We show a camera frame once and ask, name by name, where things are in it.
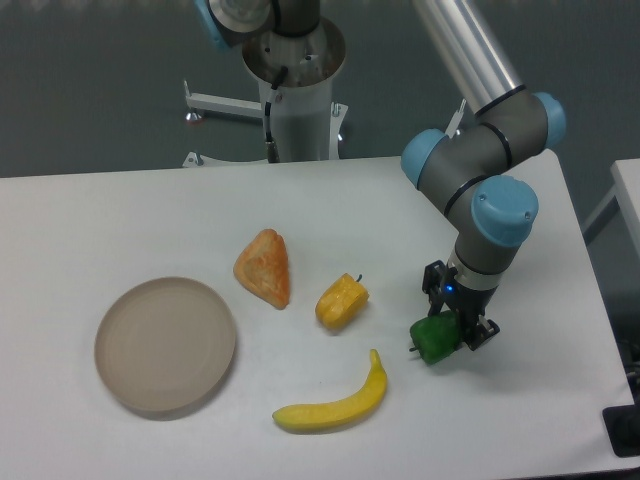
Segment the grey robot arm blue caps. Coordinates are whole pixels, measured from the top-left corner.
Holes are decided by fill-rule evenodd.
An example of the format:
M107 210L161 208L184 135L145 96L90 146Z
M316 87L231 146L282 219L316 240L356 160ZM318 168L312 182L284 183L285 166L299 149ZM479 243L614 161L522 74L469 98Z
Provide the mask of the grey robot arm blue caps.
M195 7L213 45L242 49L259 86L268 161L334 158L331 86L346 46L319 3L199 1ZM486 307L538 213L532 188L509 172L556 145L566 116L553 96L526 88L471 2L414 7L476 119L465 132L423 131L401 155L406 177L458 233L448 260L425 268L430 309L410 330L414 348L435 362L498 334Z

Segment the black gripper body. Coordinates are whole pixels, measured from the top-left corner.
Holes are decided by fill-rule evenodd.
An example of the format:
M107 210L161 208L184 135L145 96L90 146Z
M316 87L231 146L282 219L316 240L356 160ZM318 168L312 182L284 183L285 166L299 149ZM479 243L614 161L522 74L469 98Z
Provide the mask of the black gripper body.
M497 287L472 286L472 281L465 280L455 266L438 260L425 267L422 290L428 301L430 297L440 297L444 301L441 312L444 307L454 312L459 329L466 330L478 315L485 316Z

